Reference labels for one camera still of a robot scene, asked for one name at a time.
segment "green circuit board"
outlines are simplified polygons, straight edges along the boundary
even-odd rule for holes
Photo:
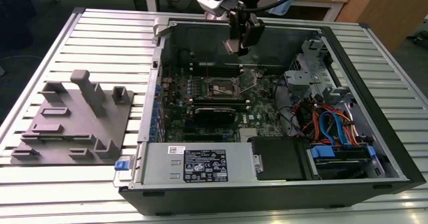
[[[195,77],[176,71],[171,79],[164,103],[166,142],[239,142],[241,128],[255,128],[258,136],[283,135],[271,99],[273,76],[246,68],[235,78]],[[231,124],[206,127],[198,126],[191,117],[195,99],[238,99],[249,103],[243,111],[237,111]]]

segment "black plastic bracket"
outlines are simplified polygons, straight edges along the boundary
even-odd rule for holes
[[[358,23],[360,27],[364,28],[364,29],[369,29],[369,25],[366,23]]]
[[[81,7],[76,7],[73,10],[72,10],[72,13],[73,14],[83,14],[85,12],[85,8],[81,8]]]

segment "motherboard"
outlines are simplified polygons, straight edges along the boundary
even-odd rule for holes
[[[221,72],[208,63],[164,70],[166,142],[241,142],[247,131],[283,136],[271,97],[278,75],[242,65]]]

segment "black cable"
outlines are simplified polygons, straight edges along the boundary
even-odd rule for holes
[[[291,132],[293,132],[293,129],[290,128],[289,131],[290,131],[290,132],[289,132],[287,135],[290,136],[290,135],[291,135]]]
[[[278,79],[278,82],[277,82],[277,84],[275,84],[277,86],[274,87],[274,91],[273,91],[273,96],[274,96],[274,97],[273,97],[273,98],[275,98],[275,96],[277,96],[277,90],[278,90],[279,82],[281,82],[281,80],[282,80],[283,78],[285,78],[285,76],[281,75],[281,77],[279,77],[279,79]],[[291,125],[291,127],[293,127],[294,130],[297,131],[298,135],[299,135],[303,139],[311,140],[311,139],[302,133],[301,129],[294,125],[294,123],[291,122],[291,120],[287,119],[286,116],[281,113],[279,109],[277,108],[275,99],[273,99],[273,107],[274,107],[275,111],[278,112],[279,117]]]
[[[246,12],[246,13],[262,12],[262,11],[270,10],[271,8],[279,6],[279,5],[283,4],[286,1],[289,1],[289,0],[279,0],[279,1],[274,2],[274,3],[270,4],[270,5],[266,5],[265,7],[259,7],[259,8],[255,8],[255,9],[246,9],[246,8],[243,8],[241,11],[242,11],[242,12]]]

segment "warning label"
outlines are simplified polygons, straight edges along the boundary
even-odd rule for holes
[[[227,181],[226,150],[184,151],[184,182]]]

